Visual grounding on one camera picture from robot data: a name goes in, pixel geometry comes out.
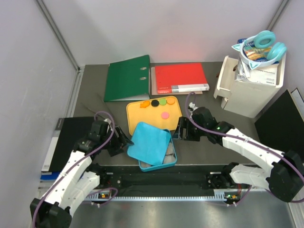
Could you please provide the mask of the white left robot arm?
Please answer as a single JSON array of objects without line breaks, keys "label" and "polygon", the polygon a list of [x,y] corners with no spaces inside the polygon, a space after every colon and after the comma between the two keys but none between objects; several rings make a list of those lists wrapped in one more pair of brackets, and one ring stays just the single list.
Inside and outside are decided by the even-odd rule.
[{"label": "white left robot arm", "polygon": [[34,228],[68,228],[73,215],[93,189],[107,185],[101,166],[93,164],[95,156],[107,150],[112,156],[133,142],[109,118],[94,121],[90,131],[79,139],[59,176],[42,198],[30,204]]}]

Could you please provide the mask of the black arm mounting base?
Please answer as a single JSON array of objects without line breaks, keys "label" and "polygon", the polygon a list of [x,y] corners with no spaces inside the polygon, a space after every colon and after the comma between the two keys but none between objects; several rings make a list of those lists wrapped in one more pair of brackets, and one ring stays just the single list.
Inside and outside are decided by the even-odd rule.
[{"label": "black arm mounting base", "polygon": [[201,189],[244,189],[224,172],[226,165],[175,165],[153,171],[142,171],[138,165],[100,166],[91,164],[87,170],[100,175],[101,185],[127,188],[136,185],[197,186]]}]

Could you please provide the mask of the teal tin lid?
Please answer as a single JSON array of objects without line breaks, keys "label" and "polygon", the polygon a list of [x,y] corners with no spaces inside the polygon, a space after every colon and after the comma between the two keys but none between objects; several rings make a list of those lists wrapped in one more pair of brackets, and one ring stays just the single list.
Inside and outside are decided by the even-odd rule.
[{"label": "teal tin lid", "polygon": [[127,154],[151,166],[161,165],[170,140],[170,132],[140,122],[135,128],[131,138],[133,145],[128,147]]}]

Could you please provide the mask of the yellow plastic tray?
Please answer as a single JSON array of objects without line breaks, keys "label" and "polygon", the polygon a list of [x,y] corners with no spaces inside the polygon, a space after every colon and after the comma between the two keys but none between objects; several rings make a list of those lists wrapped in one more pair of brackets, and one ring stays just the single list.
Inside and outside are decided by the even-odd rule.
[{"label": "yellow plastic tray", "polygon": [[[175,98],[175,104],[173,105],[160,105],[153,107],[151,105],[152,100],[160,100],[162,98]],[[138,123],[144,122],[160,129],[167,129],[173,131],[177,128],[179,118],[182,117],[179,101],[174,96],[165,96],[161,98],[149,99],[150,105],[147,108],[140,108],[140,104],[144,101],[131,102],[126,106],[127,121],[129,133],[132,135]],[[162,119],[161,113],[168,112],[170,117],[168,119]]]}]

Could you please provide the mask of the metal kitchen tongs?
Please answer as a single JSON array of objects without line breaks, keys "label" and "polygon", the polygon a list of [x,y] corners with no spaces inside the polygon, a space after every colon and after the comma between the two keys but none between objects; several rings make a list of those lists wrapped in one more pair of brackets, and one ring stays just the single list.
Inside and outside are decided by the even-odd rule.
[{"label": "metal kitchen tongs", "polygon": [[84,109],[86,109],[87,111],[89,111],[93,114],[95,114],[97,111],[101,110],[101,111],[108,112],[112,117],[114,117],[110,108],[104,102],[103,97],[97,92],[94,92],[93,102],[91,102],[89,105],[85,104],[84,102],[81,102],[80,104]]}]

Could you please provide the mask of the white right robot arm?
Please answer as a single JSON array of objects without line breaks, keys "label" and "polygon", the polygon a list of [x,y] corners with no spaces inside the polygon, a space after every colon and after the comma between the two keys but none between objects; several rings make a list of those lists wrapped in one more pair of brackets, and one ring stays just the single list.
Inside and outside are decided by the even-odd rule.
[{"label": "white right robot arm", "polygon": [[209,109],[186,102],[186,117],[180,117],[175,137],[185,141],[211,143],[233,150],[251,160],[256,167],[237,162],[225,166],[222,183],[227,188],[246,184],[263,188],[284,202],[301,203],[295,196],[304,187],[304,165],[298,153],[282,152],[253,140],[227,122],[218,122]]}]

